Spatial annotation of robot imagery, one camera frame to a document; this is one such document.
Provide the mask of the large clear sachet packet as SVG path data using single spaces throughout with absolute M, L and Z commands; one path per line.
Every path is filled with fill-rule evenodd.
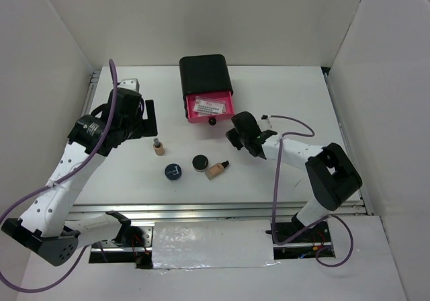
M 193 111 L 203 115 L 220 115 L 226 112 L 224 103 L 198 99 L 194 103 Z

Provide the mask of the black lid powder jar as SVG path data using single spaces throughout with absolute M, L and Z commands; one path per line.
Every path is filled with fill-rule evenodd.
M 206 155 L 196 155 L 191 163 L 195 171 L 204 172 L 208 168 L 209 160 Z

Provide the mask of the small clear sachet packet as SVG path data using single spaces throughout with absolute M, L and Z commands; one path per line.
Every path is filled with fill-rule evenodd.
M 207 102 L 211 102 L 211 103 L 219 103 L 222 105 L 224 105 L 226 103 L 226 101 L 223 100 L 222 98 L 208 97 L 208 96 L 197 96 L 196 100 L 207 101 Z

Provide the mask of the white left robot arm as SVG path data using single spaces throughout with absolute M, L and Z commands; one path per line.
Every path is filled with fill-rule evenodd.
M 154 102 L 140 94 L 137 79 L 123 79 L 108 102 L 77 120 L 46 191 L 1 230 L 53 266 L 84 246 L 108 240 L 116 246 L 132 238 L 130 219 L 108 211 L 86 220 L 67 218 L 90 177 L 112 150 L 127 140 L 157 136 Z

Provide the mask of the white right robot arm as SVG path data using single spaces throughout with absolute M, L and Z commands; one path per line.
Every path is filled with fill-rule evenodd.
M 271 129 L 271 118 L 289 120 L 305 127 L 308 132 L 278 133 Z M 315 131 L 306 123 L 292 117 L 264 115 L 258 121 L 249 112 L 241 112 L 231 118 L 233 128 L 226 137 L 237 150 L 245 148 L 250 155 L 276 162 L 271 212 L 273 242 L 284 245 L 294 239 L 308 241 L 316 232 L 316 225 L 329 217 L 362 186 L 361 176 L 353 163 L 337 143 L 326 146 L 306 144 L 291 136 L 312 138 Z M 276 211 L 281 166 L 289 165 L 307 174 L 312 197 L 292 218 L 293 235 L 286 238 L 277 233 Z

